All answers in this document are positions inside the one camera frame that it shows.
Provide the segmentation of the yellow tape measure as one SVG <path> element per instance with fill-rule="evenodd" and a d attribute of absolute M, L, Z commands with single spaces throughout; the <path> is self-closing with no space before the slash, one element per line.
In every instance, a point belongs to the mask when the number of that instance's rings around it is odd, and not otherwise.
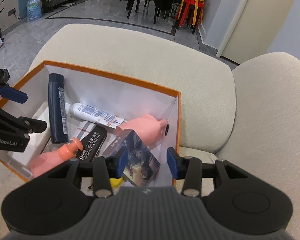
<path fill-rule="evenodd" d="M 120 177 L 119 179 L 110 178 L 110 185 L 112 189 L 115 189 L 120 186 L 120 184 L 123 182 L 123 177 Z"/>

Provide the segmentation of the dark blue shampoo bottle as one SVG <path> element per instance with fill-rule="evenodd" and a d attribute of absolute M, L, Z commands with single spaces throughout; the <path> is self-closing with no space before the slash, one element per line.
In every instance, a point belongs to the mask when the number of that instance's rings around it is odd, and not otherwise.
<path fill-rule="evenodd" d="M 51 142 L 53 144 L 68 142 L 64 76 L 61 74 L 51 73 L 49 75 L 48 108 Z"/>

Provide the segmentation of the black plaid zip case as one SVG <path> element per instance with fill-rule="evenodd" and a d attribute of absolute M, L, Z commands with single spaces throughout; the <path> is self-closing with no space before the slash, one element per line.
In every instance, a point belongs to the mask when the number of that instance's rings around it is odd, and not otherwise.
<path fill-rule="evenodd" d="M 107 130 L 95 123 L 82 121 L 70 138 L 77 138 L 83 145 L 83 150 L 77 150 L 74 158 L 82 163 L 89 163 L 98 156 L 107 138 Z"/>

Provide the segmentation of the purple photo card box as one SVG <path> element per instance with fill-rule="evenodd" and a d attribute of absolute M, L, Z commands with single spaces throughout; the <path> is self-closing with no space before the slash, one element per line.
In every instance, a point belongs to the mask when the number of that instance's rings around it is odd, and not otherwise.
<path fill-rule="evenodd" d="M 144 187 L 150 184 L 160 168 L 157 158 L 151 153 L 132 129 L 125 129 L 104 150 L 104 157 L 114 156 L 121 148 L 127 152 L 127 165 L 124 178 L 134 186 Z"/>

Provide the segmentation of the pink bottle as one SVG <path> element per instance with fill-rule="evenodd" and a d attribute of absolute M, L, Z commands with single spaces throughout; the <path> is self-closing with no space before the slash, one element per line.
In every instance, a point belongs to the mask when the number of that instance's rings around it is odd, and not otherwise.
<path fill-rule="evenodd" d="M 65 161 L 74 158 L 77 150 L 83 150 L 83 144 L 77 138 L 72 138 L 71 142 L 62 145 L 59 149 L 35 157 L 29 163 L 28 168 L 33 178 L 37 178 Z"/>

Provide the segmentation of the white tube with blue print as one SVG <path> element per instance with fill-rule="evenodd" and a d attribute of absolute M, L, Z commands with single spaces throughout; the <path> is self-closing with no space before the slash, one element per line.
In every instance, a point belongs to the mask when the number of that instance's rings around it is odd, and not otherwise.
<path fill-rule="evenodd" d="M 73 104 L 70 107 L 69 111 L 72 116 L 78 119 L 103 125 L 113 129 L 125 122 L 123 118 L 119 118 L 103 110 L 79 102 Z"/>

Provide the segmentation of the pink cup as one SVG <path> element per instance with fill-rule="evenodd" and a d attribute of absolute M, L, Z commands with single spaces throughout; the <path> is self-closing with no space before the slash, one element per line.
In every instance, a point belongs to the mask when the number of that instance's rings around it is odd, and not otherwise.
<path fill-rule="evenodd" d="M 166 119 L 157 120 L 150 114 L 144 114 L 117 126 L 115 134 L 119 135 L 125 129 L 131 129 L 146 146 L 149 146 L 161 139 L 167 124 Z"/>

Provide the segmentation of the orange storage box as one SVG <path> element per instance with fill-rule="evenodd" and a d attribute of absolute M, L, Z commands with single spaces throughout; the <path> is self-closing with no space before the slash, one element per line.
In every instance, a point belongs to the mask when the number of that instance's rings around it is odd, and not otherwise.
<path fill-rule="evenodd" d="M 180 93 L 146 81 L 44 61 L 24 76 L 16 89 L 27 94 L 23 104 L 0 100 L 0 108 L 15 117 L 47 123 L 30 134 L 23 153 L 0 139 L 0 161 L 29 181 L 56 165 L 76 158 L 128 150 L 123 176 L 129 186 L 170 186 L 167 149 L 179 146 Z"/>

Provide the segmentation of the beige sofa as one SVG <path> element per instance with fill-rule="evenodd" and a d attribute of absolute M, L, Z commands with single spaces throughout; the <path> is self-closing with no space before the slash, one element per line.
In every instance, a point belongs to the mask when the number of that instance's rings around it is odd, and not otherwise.
<path fill-rule="evenodd" d="M 8 239 L 300 239 L 300 60 L 264 54 L 231 70 L 172 41 L 126 29 L 69 24 L 44 61 L 101 70 L 180 93 L 181 157 L 216 164 L 201 196 L 170 186 L 95 197 L 70 160 L 0 200 Z"/>

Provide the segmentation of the blue water jug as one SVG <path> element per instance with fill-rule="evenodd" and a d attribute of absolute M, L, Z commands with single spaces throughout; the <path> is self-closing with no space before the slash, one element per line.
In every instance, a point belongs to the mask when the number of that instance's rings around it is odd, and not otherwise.
<path fill-rule="evenodd" d="M 26 3 L 27 20 L 35 21 L 42 17 L 41 0 L 29 0 Z"/>

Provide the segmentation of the orange red stacked stools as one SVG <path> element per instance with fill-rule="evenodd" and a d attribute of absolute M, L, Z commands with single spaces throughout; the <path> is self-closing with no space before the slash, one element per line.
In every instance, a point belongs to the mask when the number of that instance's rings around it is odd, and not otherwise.
<path fill-rule="evenodd" d="M 191 25 L 192 34 L 203 20 L 205 0 L 181 0 L 175 17 L 175 28 L 182 27 L 184 22 Z"/>

